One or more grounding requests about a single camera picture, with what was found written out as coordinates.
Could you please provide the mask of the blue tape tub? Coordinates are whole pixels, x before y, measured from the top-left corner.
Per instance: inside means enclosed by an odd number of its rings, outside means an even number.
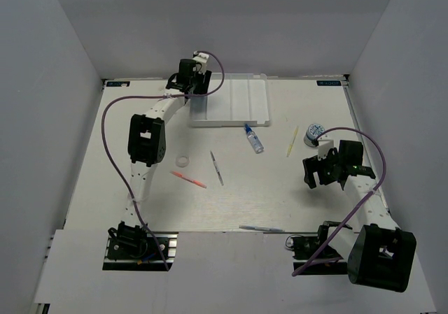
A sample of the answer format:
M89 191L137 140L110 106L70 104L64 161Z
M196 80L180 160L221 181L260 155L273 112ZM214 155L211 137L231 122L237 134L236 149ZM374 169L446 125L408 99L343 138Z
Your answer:
M313 123L313 124L309 125L307 127L307 130L306 130L304 138L303 138L304 143L307 146L309 146L311 148L314 148L315 145L313 144L313 142L324 131L325 131L325 129L324 129L324 127L321 124Z

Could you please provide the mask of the yellow pen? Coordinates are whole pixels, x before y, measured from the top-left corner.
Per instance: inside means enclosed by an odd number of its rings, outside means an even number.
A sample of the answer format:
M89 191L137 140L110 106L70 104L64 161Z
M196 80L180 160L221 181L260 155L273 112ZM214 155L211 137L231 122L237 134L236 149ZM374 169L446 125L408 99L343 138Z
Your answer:
M296 126L293 132L293 135L291 137L290 143L288 144L288 149L287 149L287 153L286 153L286 157L290 157L290 154L292 152L295 140L297 138L297 134L298 134L298 130L299 130L299 126Z

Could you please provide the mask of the blue cap spray bottle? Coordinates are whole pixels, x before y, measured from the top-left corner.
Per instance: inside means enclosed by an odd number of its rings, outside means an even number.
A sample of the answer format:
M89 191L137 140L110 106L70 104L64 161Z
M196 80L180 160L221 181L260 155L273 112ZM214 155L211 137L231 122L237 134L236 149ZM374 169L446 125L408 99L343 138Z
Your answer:
M264 151L264 147L260 142L259 138L257 137L256 133L252 130L252 128L250 128L248 124L245 124L244 131L255 153L256 154L262 153Z

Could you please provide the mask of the clear tape roll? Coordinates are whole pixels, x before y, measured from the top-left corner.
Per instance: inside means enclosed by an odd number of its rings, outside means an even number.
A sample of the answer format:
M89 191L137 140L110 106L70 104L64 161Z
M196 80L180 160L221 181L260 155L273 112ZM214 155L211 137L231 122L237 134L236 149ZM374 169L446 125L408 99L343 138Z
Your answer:
M185 168L190 163L190 158L186 155L179 155L175 161L177 167Z

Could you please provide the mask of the grey purple pen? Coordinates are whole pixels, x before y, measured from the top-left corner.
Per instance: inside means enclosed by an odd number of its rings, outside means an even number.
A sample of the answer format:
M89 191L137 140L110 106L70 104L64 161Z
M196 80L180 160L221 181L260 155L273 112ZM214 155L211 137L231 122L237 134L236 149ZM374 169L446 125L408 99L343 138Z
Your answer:
M224 186L223 177L222 177L221 171L220 171L220 169L218 167L218 163L216 161L216 158L215 158L215 156L214 156L214 154L213 154L213 152L211 150L209 152L210 152L210 155L211 155L211 160L213 162L213 166L214 166L216 174L218 176L218 180L219 180L221 186Z

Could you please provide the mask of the orange pen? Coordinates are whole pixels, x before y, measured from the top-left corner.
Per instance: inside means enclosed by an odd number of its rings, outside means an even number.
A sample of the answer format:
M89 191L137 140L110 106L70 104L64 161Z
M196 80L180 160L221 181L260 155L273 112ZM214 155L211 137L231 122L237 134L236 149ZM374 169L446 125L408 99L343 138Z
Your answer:
M194 184L194 185L196 185L198 187L201 187L203 189L207 188L207 186L204 183L202 183L202 182L200 182L198 180L195 180L193 178L190 178L188 176L185 176L184 174L182 174L182 173L180 173L178 171L170 171L170 173L172 175L176 176L177 178L180 178L181 180L184 180L184 181L187 181L189 183L192 183L192 184Z

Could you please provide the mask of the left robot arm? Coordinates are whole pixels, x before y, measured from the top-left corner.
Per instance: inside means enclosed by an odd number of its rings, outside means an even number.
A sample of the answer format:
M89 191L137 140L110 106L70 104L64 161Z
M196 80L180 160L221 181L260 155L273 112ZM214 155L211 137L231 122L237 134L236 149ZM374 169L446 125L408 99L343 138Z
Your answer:
M165 128L189 99L207 95L211 79L209 57L197 51L192 58L182 59L178 71L169 77L162 98L144 114L131 117L127 142L131 174L126 183L129 202L122 219L131 227L148 229L141 207L148 199L155 170L167 151Z

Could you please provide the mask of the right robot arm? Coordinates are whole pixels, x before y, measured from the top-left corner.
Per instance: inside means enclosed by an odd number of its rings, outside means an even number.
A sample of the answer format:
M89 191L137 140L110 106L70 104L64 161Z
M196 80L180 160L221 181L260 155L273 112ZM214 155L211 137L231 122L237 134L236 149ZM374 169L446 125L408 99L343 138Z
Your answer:
M324 141L314 157L303 160L304 181L312 189L337 183L357 211L347 222L325 221L317 237L300 244L305 254L301 273L338 262L346 265L351 283L403 293L408 286L417 248L413 233L392 219L374 189L374 171L363 166L358 141Z

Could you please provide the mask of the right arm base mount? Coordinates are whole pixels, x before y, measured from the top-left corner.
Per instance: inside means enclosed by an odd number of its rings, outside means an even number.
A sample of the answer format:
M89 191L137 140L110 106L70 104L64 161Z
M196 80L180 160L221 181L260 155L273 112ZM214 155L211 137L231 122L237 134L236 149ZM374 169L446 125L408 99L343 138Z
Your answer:
M323 240L318 236L303 236L294 234L286 239L286 249L293 253L293 268L301 267L320 247ZM303 275L305 276L343 276L347 274L347 263L343 259L337 260L338 252L326 247L316 258L320 263L308 267Z

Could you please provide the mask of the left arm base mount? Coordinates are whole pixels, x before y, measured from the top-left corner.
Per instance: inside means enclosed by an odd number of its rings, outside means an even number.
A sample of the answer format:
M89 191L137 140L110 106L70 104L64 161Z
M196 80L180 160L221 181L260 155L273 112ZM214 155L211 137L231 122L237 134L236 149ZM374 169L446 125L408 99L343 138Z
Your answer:
M174 263L177 233L151 236L145 229L121 222L108 229L102 269L104 271L162 271Z

